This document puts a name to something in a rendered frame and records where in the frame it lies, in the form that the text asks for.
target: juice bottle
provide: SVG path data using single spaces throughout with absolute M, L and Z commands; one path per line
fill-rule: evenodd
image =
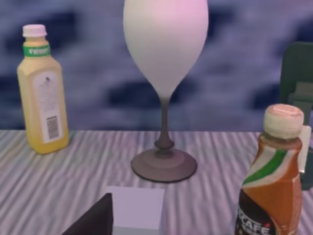
M 297 234 L 303 121 L 302 111 L 291 105 L 266 109 L 259 149 L 240 190 L 235 235 Z
M 45 154 L 68 144 L 62 69 L 50 55 L 45 26 L 23 27 L 24 59 L 17 68 L 28 143 Z

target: wooden table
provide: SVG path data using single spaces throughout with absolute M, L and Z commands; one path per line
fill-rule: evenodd
M 67 148 L 41 156 L 28 147 L 24 131 L 0 131 L 0 235 L 60 235 L 106 186 L 165 188 L 166 235 L 233 235 L 257 133 L 170 134 L 199 168 L 189 180 L 166 185 L 141 180 L 130 167 L 158 132 L 72 132 Z M 313 189 L 303 192 L 298 231 L 312 234 Z

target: white bottle cap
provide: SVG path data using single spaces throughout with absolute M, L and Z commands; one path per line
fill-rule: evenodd
M 264 131 L 276 138 L 293 139 L 300 135 L 303 121 L 303 112 L 295 106 L 270 105 L 265 110 Z
M 40 38 L 47 35 L 45 26 L 42 24 L 28 24 L 23 26 L 23 37 Z

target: yellow bottle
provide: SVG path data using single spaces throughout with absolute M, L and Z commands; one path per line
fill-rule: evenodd
M 17 69 L 28 143 L 46 154 L 68 145 L 62 68 L 50 55 L 45 26 L 23 27 L 24 59 Z

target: green label band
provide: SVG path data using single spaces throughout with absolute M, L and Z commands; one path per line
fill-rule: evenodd
M 50 45 L 42 47 L 26 47 L 23 46 L 24 56 L 27 57 L 41 57 L 50 55 Z

